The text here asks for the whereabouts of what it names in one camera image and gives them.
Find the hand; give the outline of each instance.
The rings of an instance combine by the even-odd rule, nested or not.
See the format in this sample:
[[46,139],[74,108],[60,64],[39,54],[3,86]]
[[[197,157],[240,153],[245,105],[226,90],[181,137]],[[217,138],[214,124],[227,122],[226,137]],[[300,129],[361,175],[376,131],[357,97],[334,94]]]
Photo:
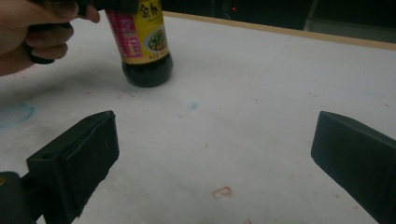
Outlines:
[[[67,52],[65,42],[72,36],[73,28],[56,26],[41,32],[28,33],[35,24],[66,23],[77,17],[74,1],[53,3],[32,0],[1,0],[0,7],[0,76],[21,71],[31,62],[27,45],[40,58],[60,59]],[[87,19],[99,21],[94,7],[87,7]]]

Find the yellow label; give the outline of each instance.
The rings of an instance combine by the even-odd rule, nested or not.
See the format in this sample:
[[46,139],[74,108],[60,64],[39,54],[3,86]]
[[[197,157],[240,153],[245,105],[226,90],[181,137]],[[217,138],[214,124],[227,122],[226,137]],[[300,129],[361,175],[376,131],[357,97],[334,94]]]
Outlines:
[[151,63],[169,53],[161,0],[140,0],[137,14],[106,15],[125,63]]

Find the bottle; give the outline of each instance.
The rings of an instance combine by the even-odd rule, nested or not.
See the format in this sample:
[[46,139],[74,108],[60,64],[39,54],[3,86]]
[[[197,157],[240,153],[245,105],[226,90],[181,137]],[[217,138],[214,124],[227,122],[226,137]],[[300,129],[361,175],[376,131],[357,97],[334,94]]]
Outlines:
[[161,0],[138,0],[135,14],[106,9],[106,16],[129,82],[138,87],[166,82],[173,61],[166,41]]

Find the red mark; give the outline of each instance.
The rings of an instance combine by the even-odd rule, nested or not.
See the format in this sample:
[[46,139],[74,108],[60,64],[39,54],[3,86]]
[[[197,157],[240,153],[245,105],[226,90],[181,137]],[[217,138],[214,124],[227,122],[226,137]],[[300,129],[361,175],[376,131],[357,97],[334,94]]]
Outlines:
[[233,195],[233,192],[229,187],[224,187],[222,189],[217,189],[213,191],[213,197],[215,197],[216,200],[224,197],[231,197]]

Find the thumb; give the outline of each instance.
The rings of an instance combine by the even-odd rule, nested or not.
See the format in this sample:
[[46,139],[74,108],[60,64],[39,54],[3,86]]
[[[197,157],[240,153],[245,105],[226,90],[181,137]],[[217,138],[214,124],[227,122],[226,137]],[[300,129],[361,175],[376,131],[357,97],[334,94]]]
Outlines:
[[22,28],[34,24],[64,23],[78,14],[78,5],[72,0],[60,3],[32,0],[3,0],[0,7],[0,26]]

